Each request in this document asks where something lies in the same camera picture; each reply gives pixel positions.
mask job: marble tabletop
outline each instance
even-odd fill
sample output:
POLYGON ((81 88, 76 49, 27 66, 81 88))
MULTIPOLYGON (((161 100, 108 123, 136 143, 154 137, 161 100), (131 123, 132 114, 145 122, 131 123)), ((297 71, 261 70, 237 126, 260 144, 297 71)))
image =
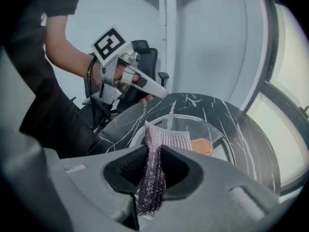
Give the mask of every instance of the marble tabletop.
POLYGON ((280 193, 278 161, 262 129, 237 107, 215 97, 172 93, 145 105, 136 104, 112 120, 100 133, 107 152, 129 147, 136 132, 145 124, 165 115, 199 117, 227 139, 234 164, 256 181, 280 193))

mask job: person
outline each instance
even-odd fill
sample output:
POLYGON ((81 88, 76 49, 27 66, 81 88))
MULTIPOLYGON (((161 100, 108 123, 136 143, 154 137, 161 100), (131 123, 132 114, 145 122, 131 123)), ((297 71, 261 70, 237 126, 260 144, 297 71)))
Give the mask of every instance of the person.
MULTIPOLYGON (((61 90, 45 58, 46 55, 57 67, 86 78, 92 56, 76 49, 65 34, 68 15, 75 13, 77 3, 78 0, 33 0, 21 15, 12 37, 4 44, 17 71, 36 95, 20 131, 35 137, 43 147, 56 150, 61 158, 106 150, 61 90), (47 15, 46 27, 41 26, 43 13, 47 15)), ((116 68, 115 78, 121 79, 122 74, 123 68, 116 68)), ((102 82, 99 62, 93 67, 91 79, 98 85, 102 82)), ((141 102, 152 99, 147 96, 141 102)))

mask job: white pipe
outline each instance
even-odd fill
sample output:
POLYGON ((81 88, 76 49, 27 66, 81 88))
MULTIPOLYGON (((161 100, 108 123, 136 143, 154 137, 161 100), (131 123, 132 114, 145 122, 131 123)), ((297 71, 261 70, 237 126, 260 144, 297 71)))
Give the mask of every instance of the white pipe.
POLYGON ((166 89, 169 93, 173 90, 173 79, 176 60, 176 26, 177 26, 177 3, 176 0, 166 0, 167 11, 167 54, 166 73, 169 79, 166 82, 166 89))
POLYGON ((159 0, 159 15, 162 40, 160 71, 166 72, 166 0, 159 0))

